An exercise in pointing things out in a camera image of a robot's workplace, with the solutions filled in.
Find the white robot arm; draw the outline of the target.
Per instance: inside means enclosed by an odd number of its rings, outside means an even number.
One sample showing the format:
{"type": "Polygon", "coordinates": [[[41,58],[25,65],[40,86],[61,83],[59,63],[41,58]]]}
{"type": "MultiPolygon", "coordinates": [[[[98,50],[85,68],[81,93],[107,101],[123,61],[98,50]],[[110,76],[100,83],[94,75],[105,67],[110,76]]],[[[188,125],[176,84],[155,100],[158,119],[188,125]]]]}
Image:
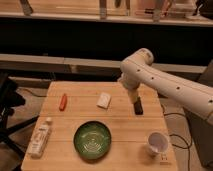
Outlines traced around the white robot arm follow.
{"type": "Polygon", "coordinates": [[[153,60],[152,52],[141,48],[121,62],[119,82],[131,102],[139,100],[138,88],[143,83],[213,125],[213,88],[155,69],[153,60]]]}

